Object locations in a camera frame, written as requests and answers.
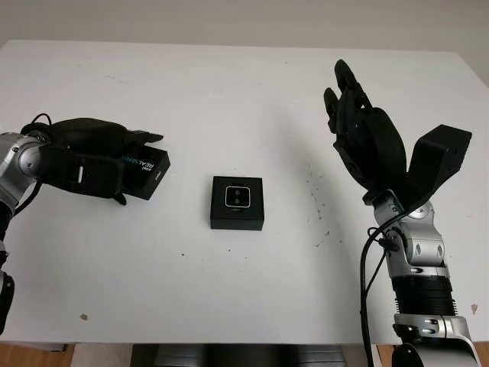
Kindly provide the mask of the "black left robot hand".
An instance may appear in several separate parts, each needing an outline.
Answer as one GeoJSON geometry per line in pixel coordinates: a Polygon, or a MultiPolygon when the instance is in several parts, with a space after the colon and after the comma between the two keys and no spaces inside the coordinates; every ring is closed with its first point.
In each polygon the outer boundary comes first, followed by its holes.
{"type": "Polygon", "coordinates": [[[162,135],[129,130],[99,119],[77,118],[50,126],[43,150],[44,183],[61,190],[114,199],[149,200],[170,167],[167,151],[151,147],[162,135]]]}

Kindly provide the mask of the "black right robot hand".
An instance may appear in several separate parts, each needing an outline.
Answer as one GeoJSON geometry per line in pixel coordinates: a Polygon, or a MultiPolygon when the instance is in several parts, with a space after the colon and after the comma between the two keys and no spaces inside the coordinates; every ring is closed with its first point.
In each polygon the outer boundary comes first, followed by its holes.
{"type": "Polygon", "coordinates": [[[335,135],[333,147],[347,171],[368,191],[395,184],[406,174],[406,152],[388,114],[371,104],[349,65],[334,67],[341,95],[331,88],[323,94],[328,127],[335,135]]]}

